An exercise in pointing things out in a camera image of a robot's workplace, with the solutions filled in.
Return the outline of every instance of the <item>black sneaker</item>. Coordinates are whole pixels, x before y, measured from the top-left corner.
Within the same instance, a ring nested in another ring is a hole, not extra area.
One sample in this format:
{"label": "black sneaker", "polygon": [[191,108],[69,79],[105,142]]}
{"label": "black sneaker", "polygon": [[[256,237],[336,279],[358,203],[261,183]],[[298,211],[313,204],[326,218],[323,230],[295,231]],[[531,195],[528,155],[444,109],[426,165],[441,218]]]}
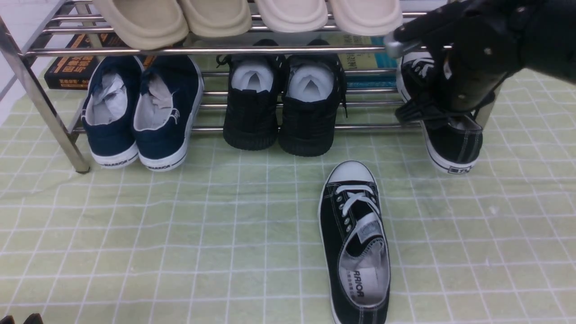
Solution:
{"label": "black sneaker", "polygon": [[[309,45],[328,43],[316,39]],[[322,155],[332,146],[340,102],[346,108],[346,78],[340,59],[336,54],[292,55],[286,71],[278,142],[290,154]]]}
{"label": "black sneaker", "polygon": [[[398,92],[405,102],[422,90],[434,60],[427,52],[413,52],[401,58],[396,72]],[[482,148],[482,127],[472,115],[452,117],[441,127],[421,122],[426,148],[434,166],[444,173],[466,174],[476,164]]]}
{"label": "black sneaker", "polygon": [[338,165],[318,207],[336,323],[384,323],[390,257],[376,181],[360,162]]}
{"label": "black sneaker", "polygon": [[[263,39],[254,46],[277,46]],[[228,64],[228,107],[224,139],[237,149],[262,150],[278,137],[276,105],[283,88],[284,55],[227,55],[217,58],[218,66]]]}

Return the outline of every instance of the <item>black robotic arm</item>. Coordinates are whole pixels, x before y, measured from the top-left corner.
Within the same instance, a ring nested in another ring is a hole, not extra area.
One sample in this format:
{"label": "black robotic arm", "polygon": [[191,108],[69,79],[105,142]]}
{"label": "black robotic arm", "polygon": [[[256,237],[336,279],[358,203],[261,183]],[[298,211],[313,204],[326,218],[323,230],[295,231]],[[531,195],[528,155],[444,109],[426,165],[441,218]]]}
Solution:
{"label": "black robotic arm", "polygon": [[385,45],[392,58],[426,46],[437,63],[426,89],[396,111],[401,123],[462,115],[494,101],[523,68],[576,84],[576,0],[453,2],[402,25]]}

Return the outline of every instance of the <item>brand logo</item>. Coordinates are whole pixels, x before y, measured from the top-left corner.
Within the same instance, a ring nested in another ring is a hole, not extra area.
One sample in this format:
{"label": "brand logo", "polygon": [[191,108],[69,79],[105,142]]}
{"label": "brand logo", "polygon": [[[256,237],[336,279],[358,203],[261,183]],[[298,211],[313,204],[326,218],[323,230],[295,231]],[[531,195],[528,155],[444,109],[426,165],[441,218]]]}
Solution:
{"label": "brand logo", "polygon": [[163,165],[162,167],[148,167],[148,169],[150,169],[150,170],[163,170],[163,169],[168,169],[169,167],[171,167],[171,165]]}
{"label": "brand logo", "polygon": [[364,287],[360,271],[348,272],[348,291],[352,299],[364,297]]}
{"label": "brand logo", "polygon": [[448,173],[449,174],[467,174],[468,172],[470,172],[471,169],[472,169],[472,167],[467,167],[467,168],[450,167],[448,169]]}
{"label": "brand logo", "polygon": [[362,291],[364,287],[362,286],[362,277],[360,277],[360,271],[354,272],[354,283],[356,284],[356,296],[364,297],[364,292]]}
{"label": "brand logo", "polygon": [[104,164],[102,164],[102,165],[105,166],[105,167],[117,167],[117,166],[119,166],[119,165],[123,165],[123,164],[126,164],[126,163],[128,163],[128,160],[124,160],[124,161],[122,161],[122,162],[117,162],[117,163],[104,163]]}

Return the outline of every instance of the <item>sneaker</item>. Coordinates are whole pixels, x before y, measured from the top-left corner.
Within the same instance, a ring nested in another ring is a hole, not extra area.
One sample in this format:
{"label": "sneaker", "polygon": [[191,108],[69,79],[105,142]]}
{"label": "sneaker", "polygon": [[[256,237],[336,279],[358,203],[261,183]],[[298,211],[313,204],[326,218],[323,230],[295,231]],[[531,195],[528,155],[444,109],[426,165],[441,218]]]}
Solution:
{"label": "sneaker", "polygon": [[320,196],[318,218],[336,323],[384,323],[390,256],[374,177],[362,163],[338,165]]}
{"label": "sneaker", "polygon": [[159,56],[144,72],[133,129],[148,169],[169,171],[184,162],[203,92],[200,69],[186,55]]}
{"label": "sneaker", "polygon": [[[404,102],[416,96],[427,84],[434,60],[427,52],[402,57],[396,72],[398,92]],[[420,122],[426,148],[434,166],[443,173],[466,174],[476,164],[482,148],[482,127],[471,114],[451,117],[438,127],[437,120]]]}
{"label": "sneaker", "polygon": [[[277,46],[263,39],[254,46]],[[262,150],[278,137],[276,105],[283,88],[284,55],[227,55],[218,64],[230,66],[224,139],[237,149]]]}
{"label": "sneaker", "polygon": [[130,125],[143,70],[135,56],[108,56],[90,78],[81,119],[92,157],[103,168],[125,167],[138,159]]}
{"label": "sneaker", "polygon": [[[309,46],[329,45],[316,39]],[[282,127],[278,142],[297,156],[320,156],[334,140],[336,111],[346,109],[346,76],[338,55],[292,55],[286,62]]]}

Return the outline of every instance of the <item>metal shoe rack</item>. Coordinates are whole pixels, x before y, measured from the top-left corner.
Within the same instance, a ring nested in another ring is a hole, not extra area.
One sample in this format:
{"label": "metal shoe rack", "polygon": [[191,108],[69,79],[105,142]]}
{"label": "metal shoe rack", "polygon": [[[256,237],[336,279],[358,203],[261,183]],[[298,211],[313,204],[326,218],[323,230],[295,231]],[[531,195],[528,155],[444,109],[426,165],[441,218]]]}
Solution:
{"label": "metal shoe rack", "polygon": [[[382,52],[385,50],[383,46],[347,46],[347,47],[184,47],[184,48],[166,48],[153,51],[140,51],[132,48],[102,48],[98,39],[98,33],[113,32],[111,27],[97,26],[96,22],[104,22],[105,20],[101,15],[92,14],[89,4],[92,0],[61,0],[59,5],[41,24],[40,28],[36,31],[28,44],[22,49],[16,45],[8,31],[2,17],[0,17],[0,51],[6,58],[10,67],[26,93],[36,106],[38,112],[44,119],[46,125],[51,130],[52,134],[62,147],[64,153],[72,163],[75,170],[81,174],[90,171],[90,165],[86,162],[80,151],[76,146],[76,140],[79,134],[84,130],[79,122],[80,110],[77,112],[72,123],[66,126],[59,117],[56,109],[50,102],[45,91],[41,87],[38,79],[34,75],[31,67],[37,57],[40,56],[107,56],[107,55],[218,55],[218,54],[300,54],[300,53],[372,53]],[[77,14],[70,14],[73,9],[76,9]],[[426,12],[405,12],[404,18],[416,18],[422,16]],[[338,31],[332,15],[329,15],[328,24],[320,29],[322,32]],[[249,32],[271,32],[266,26],[262,24],[259,14],[252,15],[253,27]],[[81,22],[81,26],[77,27],[63,27],[63,22]],[[77,35],[87,34],[92,48],[46,48],[48,42],[53,35]],[[346,71],[347,75],[374,75],[374,74],[395,74],[394,70],[380,69],[380,70],[350,70]],[[202,73],[204,77],[226,77],[227,72],[205,71]],[[349,95],[381,95],[388,93],[397,93],[395,88],[369,88],[369,89],[349,89]],[[205,91],[205,96],[219,96],[225,97],[226,91]],[[356,101],[348,102],[348,107],[398,107],[402,104],[401,101]],[[202,104],[201,109],[226,109],[226,104]],[[491,107],[483,108],[477,116],[477,121],[484,126],[490,114]],[[418,123],[401,126],[398,123],[388,124],[343,124],[336,125],[338,130],[355,130],[355,131],[376,131],[383,129],[414,129],[419,128]],[[209,127],[194,127],[193,131],[197,132],[218,132],[222,131],[222,126],[209,126]]]}

